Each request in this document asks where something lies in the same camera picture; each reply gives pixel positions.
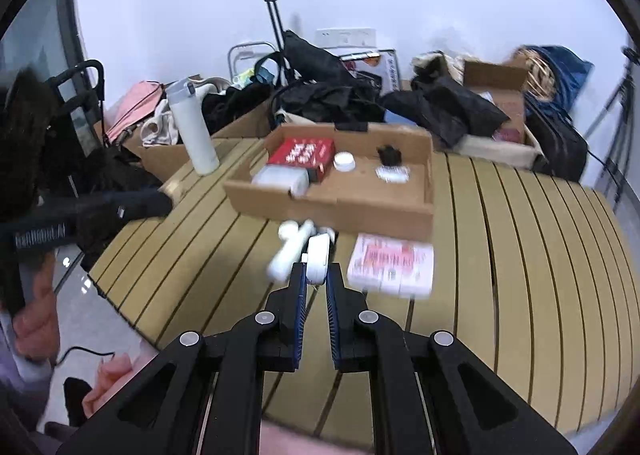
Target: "tripod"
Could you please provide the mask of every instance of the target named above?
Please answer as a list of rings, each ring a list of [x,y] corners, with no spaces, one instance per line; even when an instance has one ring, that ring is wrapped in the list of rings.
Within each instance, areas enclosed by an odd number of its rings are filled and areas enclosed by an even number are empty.
[[[629,170],[629,161],[631,159],[634,131],[634,97],[636,93],[632,72],[634,65],[640,65],[640,54],[638,54],[638,52],[629,47],[623,47],[622,52],[626,57],[625,77],[615,89],[605,107],[598,114],[598,117],[591,123],[589,130],[584,134],[584,139],[587,140],[600,125],[605,115],[610,112],[614,102],[618,99],[618,96],[620,96],[622,111],[620,112],[618,125],[607,157],[604,161],[601,161],[604,170],[600,174],[600,177],[602,177],[605,171],[609,173],[607,185],[604,189],[605,196],[608,196],[611,184],[616,185],[616,195],[613,205],[614,211],[617,209],[620,197],[622,196],[623,186],[626,182],[626,174]]]

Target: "white jar lid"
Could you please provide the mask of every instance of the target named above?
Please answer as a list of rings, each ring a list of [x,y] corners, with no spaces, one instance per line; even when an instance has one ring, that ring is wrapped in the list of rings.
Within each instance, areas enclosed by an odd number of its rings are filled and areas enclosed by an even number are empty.
[[[351,171],[355,169],[356,162],[353,160],[353,155],[348,151],[341,151],[334,156],[334,167],[338,171]]]

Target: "wooden table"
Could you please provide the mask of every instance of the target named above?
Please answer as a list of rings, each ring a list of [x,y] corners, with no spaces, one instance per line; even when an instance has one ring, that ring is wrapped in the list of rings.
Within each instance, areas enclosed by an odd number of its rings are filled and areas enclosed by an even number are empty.
[[[90,275],[140,333],[163,348],[185,330],[230,329],[276,287],[265,275],[278,222],[238,215],[223,181],[260,147],[218,143],[222,163],[164,220],[129,224]],[[254,170],[264,164],[259,156]],[[578,184],[458,155],[436,154],[433,293],[369,294],[402,327],[448,329],[547,421],[575,431],[619,407],[640,371],[637,279],[604,198]],[[343,272],[356,237],[342,233]],[[309,291],[300,369],[266,374],[265,415],[343,444],[372,444],[365,374],[334,371],[324,287]]]

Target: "cardboard lid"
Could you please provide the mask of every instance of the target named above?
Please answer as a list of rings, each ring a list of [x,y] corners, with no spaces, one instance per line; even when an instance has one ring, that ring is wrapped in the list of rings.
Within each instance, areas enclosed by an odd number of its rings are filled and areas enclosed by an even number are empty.
[[[480,61],[465,61],[464,85],[523,91],[529,71],[521,67],[497,65]]]

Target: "black object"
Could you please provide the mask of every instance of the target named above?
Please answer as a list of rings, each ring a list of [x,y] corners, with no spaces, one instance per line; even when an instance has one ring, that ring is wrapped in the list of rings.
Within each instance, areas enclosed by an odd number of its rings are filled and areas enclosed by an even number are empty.
[[[172,200],[156,189],[50,200],[20,218],[0,224],[0,301],[11,316],[24,307],[18,264],[61,245],[74,244],[93,226],[121,228],[127,222],[167,216]]]
[[[448,76],[433,83],[422,83],[419,78],[411,82],[412,90],[420,90],[435,109],[444,110],[466,124],[471,135],[491,137],[509,117],[478,94]]]
[[[312,45],[292,30],[284,33],[284,56],[304,81],[370,86],[368,82],[354,78],[338,56]]]
[[[614,133],[614,138],[609,147],[607,157],[604,160],[605,167],[602,170],[600,176],[609,172],[609,178],[607,180],[604,194],[609,194],[609,188],[611,182],[617,185],[616,194],[614,196],[614,211],[617,209],[620,203],[620,197],[622,196],[623,185],[626,181],[626,175],[629,171],[629,161],[631,159],[631,151],[633,147],[633,133],[634,133],[634,105],[636,97],[636,84],[633,77],[634,66],[640,65],[640,54],[629,47],[623,47],[622,52],[626,57],[625,77],[620,82],[620,85],[616,87],[613,94],[607,101],[607,104],[598,114],[598,117],[593,121],[589,130],[584,134],[584,138],[590,138],[591,134],[600,125],[605,115],[612,109],[616,99],[620,98],[620,105],[622,110],[618,119],[618,125]]]
[[[445,53],[441,50],[433,53],[437,55],[425,66],[414,66],[415,75],[420,83],[429,85],[439,77],[449,75]]]
[[[524,96],[526,124],[545,154],[546,163],[536,171],[568,181],[580,180],[587,162],[588,146],[573,125],[559,114],[542,112]]]
[[[293,372],[300,362],[305,273],[294,264],[289,286],[231,330],[175,339],[58,455],[188,455],[199,439],[203,454],[257,454],[264,372]]]
[[[86,422],[86,415],[82,408],[82,400],[87,393],[91,391],[91,385],[82,379],[67,377],[63,385],[63,390],[65,392],[65,408],[69,419],[69,426],[78,428]]]
[[[271,90],[271,85],[252,82],[242,90],[230,86],[223,96],[220,94],[204,96],[202,115],[209,135],[213,135],[238,117],[251,112],[261,102],[269,99]]]
[[[35,424],[20,413],[19,403],[11,399],[7,389],[0,383],[0,446],[2,453],[8,455],[42,455],[42,452],[31,440],[25,427],[35,429]]]
[[[188,455],[197,447],[257,454],[264,372],[292,372],[300,360],[305,279],[305,264],[295,263],[289,286],[269,295],[267,313],[213,336],[175,339],[58,455]],[[369,372],[377,454],[433,454],[429,421],[442,455],[575,455],[449,333],[411,334],[367,310],[364,294],[345,289],[337,263],[328,268],[326,293],[335,368]]]
[[[384,109],[354,86],[297,82],[274,96],[273,106],[314,122],[383,122]]]
[[[88,69],[94,69],[97,73],[97,82],[94,88],[80,92],[65,101],[60,94],[60,86],[75,76],[87,75]],[[100,148],[100,140],[95,135],[94,128],[87,123],[83,130],[84,136],[85,138],[89,137],[91,142],[85,143],[87,149],[85,152],[71,114],[76,108],[81,107],[82,114],[78,114],[76,117],[86,118],[85,113],[102,117],[104,67],[97,60],[84,61],[55,77],[49,78],[45,84],[55,95],[58,105],[49,128],[47,128],[40,156],[42,177],[38,183],[39,187],[58,196],[77,196],[89,193],[95,183],[97,170],[95,165],[87,168],[86,159],[91,152]],[[104,122],[102,122],[102,141],[107,142],[104,134]]]
[[[376,453],[433,454],[422,395],[436,453],[575,454],[452,334],[412,334],[367,310],[364,294],[345,289],[337,263],[328,270],[326,298],[335,368],[369,372]]]
[[[402,164],[401,151],[388,144],[378,148],[378,156],[383,166],[399,166]]]
[[[284,51],[284,29],[282,28],[282,20],[280,19],[280,11],[278,9],[278,1],[277,0],[264,0],[267,4],[267,10],[269,11],[269,18],[271,19],[271,26],[273,27],[273,34],[276,38],[276,45],[278,46],[278,50],[280,54],[283,54]],[[282,63],[284,68],[284,77],[288,83],[292,83],[294,80],[293,70],[287,66],[286,63]]]
[[[380,105],[426,128],[447,148],[453,148],[468,133],[462,120],[433,106],[421,90],[389,92],[380,99]]]
[[[0,222],[36,201],[40,152],[55,110],[53,93],[31,69],[0,76]]]

